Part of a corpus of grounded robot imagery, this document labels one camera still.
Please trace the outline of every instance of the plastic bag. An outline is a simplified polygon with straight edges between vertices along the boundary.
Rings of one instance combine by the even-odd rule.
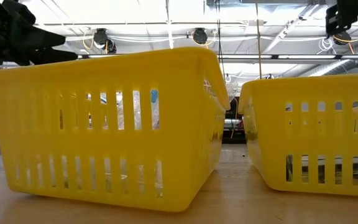
[[[239,88],[239,83],[237,81],[226,84],[227,94],[229,95],[229,102],[231,102],[236,96],[236,92],[238,88]]]

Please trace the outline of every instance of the hanging wire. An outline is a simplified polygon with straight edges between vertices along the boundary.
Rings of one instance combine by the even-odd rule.
[[[262,79],[262,56],[260,49],[260,31],[259,31],[259,10],[258,10],[258,0],[255,0],[256,6],[256,19],[257,19],[257,32],[258,32],[258,55],[259,55],[259,78]]]
[[[93,37],[92,37],[92,40],[91,40],[91,46],[90,47],[88,47],[87,44],[85,43],[85,38],[82,40],[82,44],[84,45],[84,47],[86,49],[88,49],[88,50],[92,49],[92,47],[93,47]]]
[[[222,63],[223,70],[223,80],[226,82],[225,72],[224,72],[224,62],[223,62],[223,52],[221,44],[221,1],[215,0],[215,10],[217,12],[218,18],[216,20],[216,25],[218,27],[218,61]]]

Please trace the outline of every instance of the yellow plastic basket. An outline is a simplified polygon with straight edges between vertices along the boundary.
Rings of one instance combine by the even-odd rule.
[[[358,75],[247,82],[239,112],[269,187],[358,195]]]
[[[229,107],[216,55],[201,48],[0,70],[7,183],[28,194],[182,211],[219,160]]]

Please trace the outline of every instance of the pipe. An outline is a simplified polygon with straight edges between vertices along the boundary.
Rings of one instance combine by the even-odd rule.
[[[350,60],[350,59],[340,60],[328,65],[317,66],[316,68],[301,74],[299,77],[337,75],[347,72],[348,70],[355,68],[356,66],[357,63],[354,60]]]
[[[289,21],[285,27],[274,37],[274,39],[269,43],[269,45],[262,52],[263,54],[267,54],[271,51],[282,39],[284,39],[288,33],[294,29],[301,21],[306,20],[307,17],[310,17],[314,13],[318,12],[322,7],[322,5],[318,4],[319,2],[310,1],[309,5],[307,5],[298,15],[298,18]]]
[[[269,43],[269,45],[265,48],[262,54],[267,54],[267,52],[271,51],[282,39],[285,38],[285,36],[287,36],[288,32],[292,30],[294,27],[296,27],[296,25],[298,25],[300,22],[301,22],[300,19],[296,19],[294,21],[287,23],[284,29],[282,29]]]
[[[171,49],[173,49],[171,19],[170,19],[170,17],[169,17],[169,0],[165,0],[165,8],[166,8],[166,10],[167,10],[167,26],[168,26],[169,47],[170,47]]]

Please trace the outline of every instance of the basket slot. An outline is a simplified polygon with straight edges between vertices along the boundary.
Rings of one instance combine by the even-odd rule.
[[[352,178],[353,178],[353,185],[358,185],[358,156],[353,156]]]
[[[342,136],[344,133],[344,112],[342,102],[337,101],[334,104],[334,134]]]
[[[85,110],[88,117],[88,129],[93,128],[92,124],[92,94],[91,93],[85,93]]]
[[[152,102],[152,129],[160,129],[160,107],[159,107],[159,92],[158,90],[151,90]]]
[[[96,190],[96,171],[94,168],[94,157],[89,158],[89,171],[91,174],[91,189]]]
[[[106,99],[108,99],[107,107],[107,123],[109,130],[116,130],[117,129],[117,94],[118,92],[115,92],[113,88],[108,88],[106,92]]]
[[[162,163],[157,160],[155,163],[155,192],[158,198],[163,197],[163,184],[162,184]]]
[[[106,92],[100,93],[100,113],[101,113],[101,122],[102,122],[102,129],[107,130],[109,129],[108,126],[108,116],[107,116],[107,94]]]
[[[85,91],[83,90],[78,90],[77,91],[77,106],[78,106],[78,130],[82,131],[82,130],[86,130],[89,127],[89,123],[90,123],[90,118],[89,118],[89,111],[86,108],[86,99],[87,98],[83,98],[80,96],[88,96],[88,94],[85,94]]]
[[[124,130],[125,120],[124,120],[124,94],[121,91],[116,92],[117,97],[117,121],[118,121],[118,130]]]
[[[358,133],[358,101],[353,102],[352,107],[353,132]]]
[[[146,86],[140,89],[140,109],[142,110],[142,128],[144,134],[149,134],[148,130],[152,129],[152,105],[150,101],[150,91]]]
[[[67,157],[62,156],[62,171],[63,171],[63,181],[64,181],[64,188],[68,189],[68,172],[67,172]]]
[[[50,169],[50,184],[51,184],[51,187],[56,187],[55,161],[53,160],[52,155],[49,155],[49,169]]]
[[[121,189],[123,194],[128,194],[127,160],[120,158],[119,167],[121,171]]]
[[[144,166],[137,166],[137,182],[139,183],[139,193],[144,194]]]
[[[285,158],[285,173],[287,182],[293,181],[293,156],[287,155]]]
[[[26,180],[27,180],[27,182],[26,182],[26,184],[28,185],[28,186],[31,186],[31,170],[30,170],[30,166],[29,166],[29,162],[28,161],[26,161],[25,162],[25,167],[26,167],[26,172],[25,172],[25,174],[26,174]]]
[[[308,102],[302,102],[302,112],[309,112],[309,103]]]
[[[122,100],[124,102],[124,122],[125,122],[125,130],[132,131],[135,129],[135,122],[134,122],[134,100],[133,100],[133,93],[130,88],[125,88],[122,91]]]
[[[106,178],[106,191],[108,193],[111,193],[112,192],[111,164],[110,164],[110,158],[108,157],[104,158],[104,177]]]
[[[309,156],[302,155],[302,182],[309,182]]]
[[[132,100],[134,102],[135,130],[140,130],[142,129],[142,114],[140,108],[140,93],[138,90],[132,92]]]
[[[100,91],[93,88],[91,94],[93,96],[91,99],[92,129],[98,132],[102,129]]]
[[[82,190],[83,185],[82,185],[82,174],[81,174],[81,159],[80,159],[80,157],[76,156],[74,160],[75,160],[75,173],[76,173],[77,189]]]
[[[75,130],[78,129],[78,104],[77,95],[72,93],[70,95],[70,108],[71,108],[71,125]]]
[[[324,155],[319,155],[318,160],[318,183],[326,183],[326,158]]]
[[[43,179],[43,172],[42,172],[42,164],[41,162],[38,160],[37,161],[37,173],[38,173],[38,183],[39,186],[43,186],[44,185],[44,179]]]
[[[342,184],[342,156],[335,157],[335,184]]]

